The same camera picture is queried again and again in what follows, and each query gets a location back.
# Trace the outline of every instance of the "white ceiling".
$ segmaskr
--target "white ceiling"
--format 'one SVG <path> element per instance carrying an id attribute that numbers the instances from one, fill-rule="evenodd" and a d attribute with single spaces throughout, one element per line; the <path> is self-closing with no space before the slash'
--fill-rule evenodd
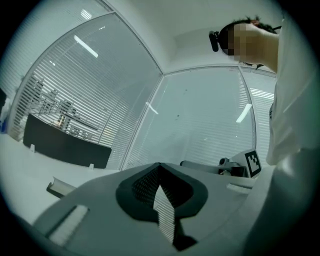
<path id="1" fill-rule="evenodd" d="M 131 25 L 164 73 L 232 63 L 220 52 L 213 53 L 208 34 L 234 19 L 259 15 L 273 27 L 282 20 L 281 9 L 271 0 L 104 1 Z"/>
<path id="2" fill-rule="evenodd" d="M 222 28 L 233 19 L 259 15 L 272 26 L 281 24 L 281 10 L 271 0 L 131 0 L 172 36 L 204 28 Z"/>

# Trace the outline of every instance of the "white shirt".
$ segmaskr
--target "white shirt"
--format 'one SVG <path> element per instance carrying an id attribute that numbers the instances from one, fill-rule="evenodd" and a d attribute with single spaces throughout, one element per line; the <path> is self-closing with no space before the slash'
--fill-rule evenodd
<path id="1" fill-rule="evenodd" d="M 305 36 L 291 17 L 285 16 L 279 34 L 277 83 L 270 109 L 270 140 L 266 157 L 269 165 L 276 165 L 300 148 L 284 111 L 301 94 L 318 68 L 319 64 Z"/>

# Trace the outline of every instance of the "glass wall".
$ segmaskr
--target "glass wall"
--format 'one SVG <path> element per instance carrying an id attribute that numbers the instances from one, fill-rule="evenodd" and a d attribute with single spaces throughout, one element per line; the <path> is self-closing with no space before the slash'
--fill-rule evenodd
<path id="1" fill-rule="evenodd" d="M 161 76 L 116 14 L 97 17 L 61 37 L 32 66 L 13 103 L 8 133 L 20 141 L 34 114 L 67 134 L 112 148 L 107 169 L 118 170 Z"/>
<path id="2" fill-rule="evenodd" d="M 268 166 L 266 157 L 269 149 L 269 110 L 274 102 L 276 75 L 270 72 L 252 71 L 242 68 L 245 83 L 250 90 L 256 121 L 256 150 L 262 167 Z"/>
<path id="3" fill-rule="evenodd" d="M 96 0 L 42 0 L 23 20 L 0 62 L 0 88 L 14 96 L 40 55 L 58 38 L 112 10 Z"/>
<path id="4" fill-rule="evenodd" d="M 220 158 L 255 147 L 253 109 L 237 67 L 166 75 L 146 105 L 123 170 L 184 160 L 217 165 Z"/>

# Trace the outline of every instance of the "person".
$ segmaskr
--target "person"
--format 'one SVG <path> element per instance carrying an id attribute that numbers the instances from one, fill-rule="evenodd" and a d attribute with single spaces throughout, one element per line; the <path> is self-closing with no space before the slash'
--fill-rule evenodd
<path id="1" fill-rule="evenodd" d="M 274 30 L 256 17 L 228 24 L 217 36 L 225 54 L 240 62 L 264 65 L 277 74 L 274 101 L 269 111 L 270 139 L 266 157 L 269 165 L 276 165 L 299 150 L 300 145 L 284 112 L 319 70 L 307 40 L 288 14 L 284 14 L 279 34 Z"/>

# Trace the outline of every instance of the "glass partition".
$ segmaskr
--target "glass partition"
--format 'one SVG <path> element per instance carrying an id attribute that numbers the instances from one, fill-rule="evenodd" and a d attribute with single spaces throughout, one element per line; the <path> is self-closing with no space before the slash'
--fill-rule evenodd
<path id="1" fill-rule="evenodd" d="M 237 67 L 211 67 L 166 75 L 124 165 L 217 165 L 220 158 L 255 147 L 255 122 Z"/>

